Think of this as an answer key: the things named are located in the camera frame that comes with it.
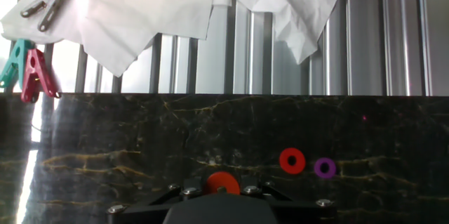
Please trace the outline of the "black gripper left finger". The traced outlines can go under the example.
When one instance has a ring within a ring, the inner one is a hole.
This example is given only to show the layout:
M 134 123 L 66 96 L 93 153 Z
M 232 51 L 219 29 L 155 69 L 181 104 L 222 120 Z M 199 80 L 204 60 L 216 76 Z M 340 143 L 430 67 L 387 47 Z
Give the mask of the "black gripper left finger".
M 201 178 L 184 179 L 182 183 L 171 183 L 166 189 L 130 206 L 116 204 L 109 207 L 107 224 L 162 223 L 172 206 L 202 195 L 204 192 Z

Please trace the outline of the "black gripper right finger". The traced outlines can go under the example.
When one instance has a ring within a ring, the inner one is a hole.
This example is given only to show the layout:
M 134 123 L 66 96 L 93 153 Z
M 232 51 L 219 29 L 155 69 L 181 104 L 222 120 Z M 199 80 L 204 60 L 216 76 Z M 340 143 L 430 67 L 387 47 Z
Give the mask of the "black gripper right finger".
M 263 213 L 274 217 L 276 223 L 336 224 L 337 207 L 329 199 L 315 201 L 298 200 L 283 189 L 276 188 L 274 182 L 263 181 L 254 176 L 242 176 L 241 195 L 259 199 L 264 203 Z

